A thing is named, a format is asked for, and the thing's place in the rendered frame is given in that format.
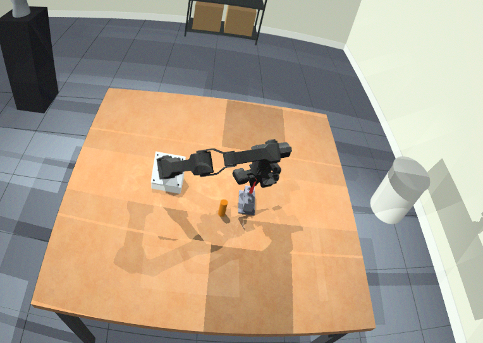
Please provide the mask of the orange cylinder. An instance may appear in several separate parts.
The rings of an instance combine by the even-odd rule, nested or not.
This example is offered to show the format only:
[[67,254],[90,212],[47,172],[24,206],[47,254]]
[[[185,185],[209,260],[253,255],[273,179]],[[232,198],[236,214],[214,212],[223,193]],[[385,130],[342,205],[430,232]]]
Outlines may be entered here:
[[218,215],[220,217],[224,217],[225,212],[226,212],[226,207],[227,207],[228,201],[227,200],[221,200],[219,204],[219,213]]

